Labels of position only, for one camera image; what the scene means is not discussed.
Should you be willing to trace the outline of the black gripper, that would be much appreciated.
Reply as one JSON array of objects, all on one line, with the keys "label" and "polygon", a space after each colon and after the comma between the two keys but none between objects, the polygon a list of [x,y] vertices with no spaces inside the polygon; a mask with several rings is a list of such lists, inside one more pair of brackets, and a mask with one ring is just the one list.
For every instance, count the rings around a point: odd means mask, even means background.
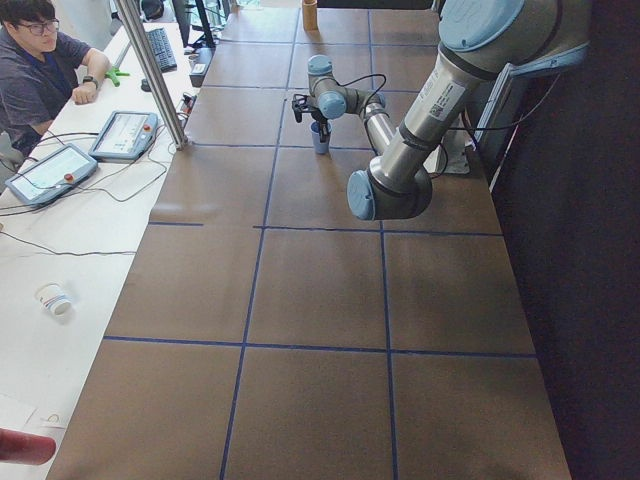
[{"label": "black gripper", "polygon": [[318,136],[320,141],[328,141],[330,139],[330,124],[329,120],[324,116],[318,108],[311,109],[312,118],[318,122]]}]

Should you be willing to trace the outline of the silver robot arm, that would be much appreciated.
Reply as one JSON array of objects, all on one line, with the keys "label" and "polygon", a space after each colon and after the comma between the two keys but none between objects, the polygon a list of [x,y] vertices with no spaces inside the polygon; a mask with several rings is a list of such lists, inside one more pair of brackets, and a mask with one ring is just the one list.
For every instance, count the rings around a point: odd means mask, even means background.
[{"label": "silver robot arm", "polygon": [[507,65],[524,75],[549,75],[579,64],[589,45],[591,10],[589,1],[447,1],[435,66],[398,125],[377,92],[339,84],[325,55],[307,62],[309,92],[293,100],[295,118],[310,114],[325,140],[329,121],[359,116],[376,156],[348,180],[352,214],[361,220],[416,217],[432,198],[424,163],[471,93]]}]

